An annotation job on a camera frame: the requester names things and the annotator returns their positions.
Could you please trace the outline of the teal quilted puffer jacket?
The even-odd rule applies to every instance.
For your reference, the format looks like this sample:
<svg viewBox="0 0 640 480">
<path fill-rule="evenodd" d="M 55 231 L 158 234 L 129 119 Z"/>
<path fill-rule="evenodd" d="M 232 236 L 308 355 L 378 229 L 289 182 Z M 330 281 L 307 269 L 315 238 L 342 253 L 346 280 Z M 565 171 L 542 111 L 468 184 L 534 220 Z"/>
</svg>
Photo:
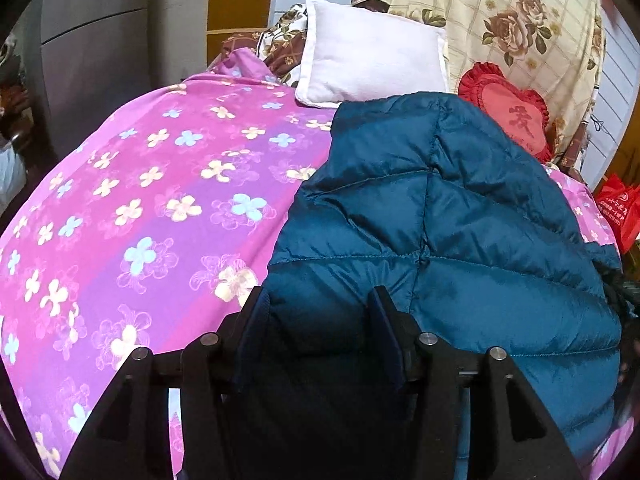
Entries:
<svg viewBox="0 0 640 480">
<path fill-rule="evenodd" d="M 383 286 L 454 348 L 506 350 L 576 463 L 614 417 L 622 323 L 544 167 L 462 99 L 418 93 L 336 112 L 328 160 L 297 192 L 238 377 L 247 479 L 411 479 L 378 391 L 368 296 Z"/>
</svg>

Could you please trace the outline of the pink floral bed sheet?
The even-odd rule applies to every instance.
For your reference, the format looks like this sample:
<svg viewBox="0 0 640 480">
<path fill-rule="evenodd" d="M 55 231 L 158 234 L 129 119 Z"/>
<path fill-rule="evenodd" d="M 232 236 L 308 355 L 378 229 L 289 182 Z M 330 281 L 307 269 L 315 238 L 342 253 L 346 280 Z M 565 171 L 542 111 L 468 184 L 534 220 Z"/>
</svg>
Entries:
<svg viewBox="0 0 640 480">
<path fill-rule="evenodd" d="M 264 284 L 337 110 L 202 73 L 115 110 L 35 189 L 1 237 L 1 355 L 49 474 L 134 349 L 183 347 Z"/>
</svg>

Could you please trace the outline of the red plastic shopping bag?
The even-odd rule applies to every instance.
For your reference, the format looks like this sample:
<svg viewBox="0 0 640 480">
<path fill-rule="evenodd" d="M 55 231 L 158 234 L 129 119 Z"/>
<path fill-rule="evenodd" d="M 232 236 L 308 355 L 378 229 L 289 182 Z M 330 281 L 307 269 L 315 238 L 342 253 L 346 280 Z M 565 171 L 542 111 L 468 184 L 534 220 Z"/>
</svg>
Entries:
<svg viewBox="0 0 640 480">
<path fill-rule="evenodd" d="M 625 255 L 639 235 L 639 185 L 625 184 L 612 174 L 597 192 L 596 203 L 614 233 L 620 253 Z"/>
</svg>

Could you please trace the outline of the red heart-shaped cushion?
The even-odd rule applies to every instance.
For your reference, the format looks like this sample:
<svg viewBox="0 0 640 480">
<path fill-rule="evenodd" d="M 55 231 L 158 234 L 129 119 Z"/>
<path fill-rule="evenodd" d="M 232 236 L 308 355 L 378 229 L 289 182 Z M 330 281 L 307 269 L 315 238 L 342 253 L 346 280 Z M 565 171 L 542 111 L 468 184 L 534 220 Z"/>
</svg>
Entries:
<svg viewBox="0 0 640 480">
<path fill-rule="evenodd" d="M 550 162 L 546 136 L 549 112 L 542 96 L 519 89 L 494 63 L 475 63 L 460 79 L 458 96 L 482 110 L 503 132 L 538 162 Z"/>
</svg>

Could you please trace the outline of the grey wardrobe cabinet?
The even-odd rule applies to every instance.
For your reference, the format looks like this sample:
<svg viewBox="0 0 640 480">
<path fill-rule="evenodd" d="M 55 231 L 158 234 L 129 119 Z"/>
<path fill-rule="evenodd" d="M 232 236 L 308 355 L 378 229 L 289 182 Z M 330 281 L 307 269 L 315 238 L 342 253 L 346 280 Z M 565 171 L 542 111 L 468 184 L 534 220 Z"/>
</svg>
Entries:
<svg viewBox="0 0 640 480">
<path fill-rule="evenodd" d="M 16 50 L 55 162 L 117 107 L 204 70 L 207 0 L 32 0 Z"/>
</svg>

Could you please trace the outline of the white square pillow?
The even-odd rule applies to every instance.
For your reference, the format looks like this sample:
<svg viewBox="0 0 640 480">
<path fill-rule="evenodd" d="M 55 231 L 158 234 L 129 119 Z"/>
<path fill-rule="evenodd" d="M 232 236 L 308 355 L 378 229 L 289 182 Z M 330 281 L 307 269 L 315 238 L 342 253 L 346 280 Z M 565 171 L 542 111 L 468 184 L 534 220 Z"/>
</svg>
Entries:
<svg viewBox="0 0 640 480">
<path fill-rule="evenodd" d="M 307 0 L 295 99 L 335 108 L 414 92 L 450 91 L 446 32 L 401 16 Z"/>
</svg>

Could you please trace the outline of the cream rose-print blanket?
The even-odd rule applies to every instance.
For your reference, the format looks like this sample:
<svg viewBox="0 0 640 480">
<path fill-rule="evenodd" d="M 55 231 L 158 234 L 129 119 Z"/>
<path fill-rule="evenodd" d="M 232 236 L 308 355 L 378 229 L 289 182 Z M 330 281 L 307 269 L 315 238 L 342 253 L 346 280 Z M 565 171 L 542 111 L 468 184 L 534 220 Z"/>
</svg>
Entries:
<svg viewBox="0 0 640 480">
<path fill-rule="evenodd" d="M 544 131 L 564 172 L 586 148 L 605 54 L 601 0 L 352 0 L 439 27 L 448 40 L 450 86 L 479 62 L 496 64 L 511 84 L 546 102 Z"/>
</svg>

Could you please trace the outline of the brown floral folded quilt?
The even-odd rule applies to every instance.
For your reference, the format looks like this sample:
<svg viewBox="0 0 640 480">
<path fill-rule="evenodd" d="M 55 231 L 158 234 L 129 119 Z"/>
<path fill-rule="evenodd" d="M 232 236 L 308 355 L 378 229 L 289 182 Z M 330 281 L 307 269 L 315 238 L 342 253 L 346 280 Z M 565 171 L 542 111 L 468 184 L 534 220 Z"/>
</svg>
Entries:
<svg viewBox="0 0 640 480">
<path fill-rule="evenodd" d="M 224 40 L 207 69 L 235 77 L 265 76 L 295 88 L 307 31 L 307 8 L 296 3 L 261 32 L 239 32 Z"/>
</svg>

